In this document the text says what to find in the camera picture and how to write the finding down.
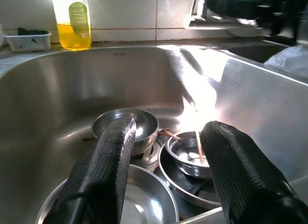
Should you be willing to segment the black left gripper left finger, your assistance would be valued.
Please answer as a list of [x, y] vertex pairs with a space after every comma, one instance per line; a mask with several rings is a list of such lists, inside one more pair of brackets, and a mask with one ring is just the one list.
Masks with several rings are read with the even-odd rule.
[[73, 167], [43, 224], [120, 224], [136, 129], [131, 117], [103, 129]]

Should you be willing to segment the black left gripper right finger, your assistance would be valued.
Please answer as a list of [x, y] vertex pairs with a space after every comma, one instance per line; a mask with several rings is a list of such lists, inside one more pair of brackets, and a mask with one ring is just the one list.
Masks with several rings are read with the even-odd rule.
[[200, 140], [228, 224], [308, 224], [308, 205], [249, 135], [210, 121]]

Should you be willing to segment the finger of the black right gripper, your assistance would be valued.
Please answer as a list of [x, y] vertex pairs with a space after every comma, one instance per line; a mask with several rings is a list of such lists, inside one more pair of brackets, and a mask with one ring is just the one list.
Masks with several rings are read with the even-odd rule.
[[257, 18], [257, 6], [264, 0], [205, 0], [212, 12], [232, 18]]

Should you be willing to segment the stainless steel kitchen sink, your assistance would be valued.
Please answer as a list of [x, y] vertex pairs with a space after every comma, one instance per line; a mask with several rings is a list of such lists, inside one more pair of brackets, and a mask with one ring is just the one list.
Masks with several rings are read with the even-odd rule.
[[308, 204], [308, 79], [264, 62], [265, 44], [157, 45], [0, 54], [0, 224], [35, 224], [91, 147], [100, 114], [136, 107], [161, 128], [209, 120], [250, 135]]

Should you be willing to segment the steel sink drain strainer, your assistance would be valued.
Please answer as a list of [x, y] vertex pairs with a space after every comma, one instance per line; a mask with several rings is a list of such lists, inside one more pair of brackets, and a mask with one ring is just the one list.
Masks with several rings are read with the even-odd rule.
[[161, 144], [155, 140], [152, 146], [143, 154], [132, 156], [130, 164], [142, 167], [148, 171], [154, 172], [158, 167], [158, 154]]

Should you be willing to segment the white translucent plastic bag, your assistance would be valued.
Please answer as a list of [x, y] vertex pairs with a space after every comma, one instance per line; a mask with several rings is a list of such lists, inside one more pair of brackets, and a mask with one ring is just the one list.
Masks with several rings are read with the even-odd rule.
[[308, 48], [301, 45], [288, 47], [271, 56], [264, 65], [308, 78]]

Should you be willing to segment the brown wooden chopstick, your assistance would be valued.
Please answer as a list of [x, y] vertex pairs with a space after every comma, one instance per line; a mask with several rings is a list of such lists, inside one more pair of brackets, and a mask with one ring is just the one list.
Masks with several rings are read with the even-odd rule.
[[181, 139], [176, 134], [173, 134], [172, 132], [170, 132], [169, 129], [160, 129], [157, 133], [159, 135], [171, 137], [171, 138], [176, 139], [176, 140], [180, 140]]
[[195, 131], [195, 135], [196, 135], [196, 141], [197, 141], [197, 148], [198, 148], [200, 163], [203, 164], [204, 159], [203, 159], [203, 152], [202, 152], [202, 146], [201, 146], [199, 131]]

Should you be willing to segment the small deep steel bowl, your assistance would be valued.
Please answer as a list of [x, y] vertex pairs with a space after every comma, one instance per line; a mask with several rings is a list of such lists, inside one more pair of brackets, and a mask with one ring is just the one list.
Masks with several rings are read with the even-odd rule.
[[92, 134], [95, 138], [111, 122], [122, 118], [133, 118], [136, 122], [135, 143], [132, 156], [146, 152], [154, 143], [158, 135], [159, 121], [152, 113], [137, 108], [121, 108], [99, 115], [92, 123]]

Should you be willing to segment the large steel bowl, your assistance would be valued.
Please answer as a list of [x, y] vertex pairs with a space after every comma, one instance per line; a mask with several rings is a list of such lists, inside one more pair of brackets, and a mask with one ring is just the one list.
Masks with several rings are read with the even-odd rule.
[[179, 211], [170, 189], [152, 172], [130, 165], [120, 224], [173, 224]]

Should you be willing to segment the small shallow steel bowl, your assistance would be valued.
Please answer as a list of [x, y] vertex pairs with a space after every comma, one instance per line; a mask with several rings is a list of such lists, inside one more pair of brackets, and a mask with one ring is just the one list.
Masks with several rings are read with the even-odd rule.
[[180, 171], [194, 178], [211, 179], [212, 174], [205, 153], [198, 149], [196, 133], [182, 132], [177, 136], [177, 139], [169, 138], [166, 150]]

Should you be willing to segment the wide shallow steel bowl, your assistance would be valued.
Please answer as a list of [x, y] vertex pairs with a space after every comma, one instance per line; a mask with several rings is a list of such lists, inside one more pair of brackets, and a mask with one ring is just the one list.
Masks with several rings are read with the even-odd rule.
[[194, 178], [181, 172], [165, 147], [159, 151], [158, 164], [163, 176], [182, 198], [208, 210], [220, 207], [213, 181]]

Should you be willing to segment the yellow dish soap bottle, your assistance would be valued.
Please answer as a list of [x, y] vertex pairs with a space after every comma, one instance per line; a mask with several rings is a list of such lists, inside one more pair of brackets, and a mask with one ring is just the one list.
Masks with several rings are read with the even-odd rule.
[[88, 0], [52, 0], [60, 44], [68, 50], [91, 44]]

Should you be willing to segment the white plastic sponge tray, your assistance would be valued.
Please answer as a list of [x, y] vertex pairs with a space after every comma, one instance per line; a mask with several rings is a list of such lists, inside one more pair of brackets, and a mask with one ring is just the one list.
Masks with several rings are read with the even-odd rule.
[[51, 49], [51, 33], [41, 35], [5, 35], [12, 52], [39, 52]]

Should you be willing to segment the dark green sponge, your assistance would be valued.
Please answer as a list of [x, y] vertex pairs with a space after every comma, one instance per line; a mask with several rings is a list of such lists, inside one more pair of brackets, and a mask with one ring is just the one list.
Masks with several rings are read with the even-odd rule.
[[26, 36], [26, 35], [45, 35], [48, 34], [46, 30], [27, 30], [22, 27], [18, 27], [17, 33], [19, 36]]

